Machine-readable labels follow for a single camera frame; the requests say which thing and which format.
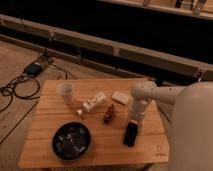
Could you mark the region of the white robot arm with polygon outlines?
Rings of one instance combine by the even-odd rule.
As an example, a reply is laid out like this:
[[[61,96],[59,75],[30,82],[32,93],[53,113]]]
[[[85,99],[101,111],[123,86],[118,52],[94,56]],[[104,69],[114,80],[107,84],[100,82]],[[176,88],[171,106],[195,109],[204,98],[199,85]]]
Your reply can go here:
[[[213,82],[175,87],[137,82],[130,92],[131,120],[142,121],[151,100],[174,106],[168,171],[213,171]]]

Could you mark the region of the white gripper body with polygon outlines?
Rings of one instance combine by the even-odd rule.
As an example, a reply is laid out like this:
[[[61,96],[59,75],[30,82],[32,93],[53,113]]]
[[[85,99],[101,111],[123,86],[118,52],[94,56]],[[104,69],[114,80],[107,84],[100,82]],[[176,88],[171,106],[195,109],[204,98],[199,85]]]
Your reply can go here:
[[[146,100],[133,100],[128,111],[129,119],[140,123],[145,117],[146,107]]]

